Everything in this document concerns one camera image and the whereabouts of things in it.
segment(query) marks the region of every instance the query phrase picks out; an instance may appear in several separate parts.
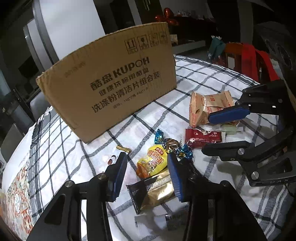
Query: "red snack packet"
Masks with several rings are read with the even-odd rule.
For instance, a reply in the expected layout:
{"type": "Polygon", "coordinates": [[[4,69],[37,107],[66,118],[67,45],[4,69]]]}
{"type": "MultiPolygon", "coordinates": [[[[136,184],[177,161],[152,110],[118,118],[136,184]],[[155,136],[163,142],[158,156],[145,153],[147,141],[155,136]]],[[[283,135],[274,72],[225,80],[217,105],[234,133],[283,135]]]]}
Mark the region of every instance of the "red snack packet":
{"type": "Polygon", "coordinates": [[[200,131],[195,129],[185,129],[184,144],[192,149],[202,148],[207,143],[221,143],[222,134],[219,131],[200,131]]]}

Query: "red balloon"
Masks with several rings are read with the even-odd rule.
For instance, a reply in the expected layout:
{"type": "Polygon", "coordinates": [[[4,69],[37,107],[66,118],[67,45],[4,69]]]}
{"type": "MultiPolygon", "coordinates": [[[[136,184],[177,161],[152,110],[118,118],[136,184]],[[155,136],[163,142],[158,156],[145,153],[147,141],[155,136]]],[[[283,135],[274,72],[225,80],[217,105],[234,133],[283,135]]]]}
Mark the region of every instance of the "red balloon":
{"type": "Polygon", "coordinates": [[[167,19],[167,23],[173,26],[179,26],[179,22],[176,19],[169,18],[167,19]]]}
{"type": "Polygon", "coordinates": [[[166,22],[167,19],[162,15],[156,15],[155,20],[158,22],[166,22]]]}
{"type": "Polygon", "coordinates": [[[172,12],[172,10],[168,7],[166,7],[164,10],[163,10],[163,15],[166,17],[166,18],[173,18],[174,17],[174,13],[172,12]]]}

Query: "wrapped candy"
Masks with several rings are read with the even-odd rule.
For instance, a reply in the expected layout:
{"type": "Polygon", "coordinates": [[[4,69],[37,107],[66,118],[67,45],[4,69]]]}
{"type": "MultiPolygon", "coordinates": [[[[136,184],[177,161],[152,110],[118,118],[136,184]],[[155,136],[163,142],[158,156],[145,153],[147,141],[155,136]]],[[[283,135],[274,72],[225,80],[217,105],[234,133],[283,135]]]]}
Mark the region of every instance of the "wrapped candy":
{"type": "Polygon", "coordinates": [[[140,178],[151,177],[162,171],[168,163],[168,153],[174,152],[177,157],[191,159],[192,150],[189,146],[181,147],[180,143],[174,139],[163,138],[163,132],[156,131],[155,145],[147,151],[147,156],[140,158],[137,162],[136,173],[140,178]]]}

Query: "floral pattern cloth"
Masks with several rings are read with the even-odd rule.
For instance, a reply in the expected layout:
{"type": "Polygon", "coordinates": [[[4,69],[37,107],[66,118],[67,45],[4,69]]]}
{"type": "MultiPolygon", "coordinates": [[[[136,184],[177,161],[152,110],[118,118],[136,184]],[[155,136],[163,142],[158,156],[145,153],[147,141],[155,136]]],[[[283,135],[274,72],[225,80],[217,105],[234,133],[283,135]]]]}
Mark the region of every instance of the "floral pattern cloth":
{"type": "Polygon", "coordinates": [[[7,225],[22,240],[27,239],[33,228],[27,169],[27,164],[21,168],[5,198],[7,225]]]}

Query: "blue candy wrapper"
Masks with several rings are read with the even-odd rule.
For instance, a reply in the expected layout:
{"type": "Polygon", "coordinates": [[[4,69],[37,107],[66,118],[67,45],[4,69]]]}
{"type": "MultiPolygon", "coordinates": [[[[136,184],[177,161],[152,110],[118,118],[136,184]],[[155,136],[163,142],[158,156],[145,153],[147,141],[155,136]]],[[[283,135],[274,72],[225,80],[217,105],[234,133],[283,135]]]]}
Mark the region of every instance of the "blue candy wrapper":
{"type": "Polygon", "coordinates": [[[157,129],[155,138],[154,138],[154,144],[163,144],[163,132],[160,129],[157,129]]]}
{"type": "Polygon", "coordinates": [[[188,145],[185,144],[183,147],[181,147],[180,143],[174,139],[164,139],[163,131],[160,129],[157,129],[156,131],[154,143],[156,145],[162,145],[167,153],[173,151],[179,158],[185,157],[186,159],[191,159],[193,157],[192,150],[188,145]]]}

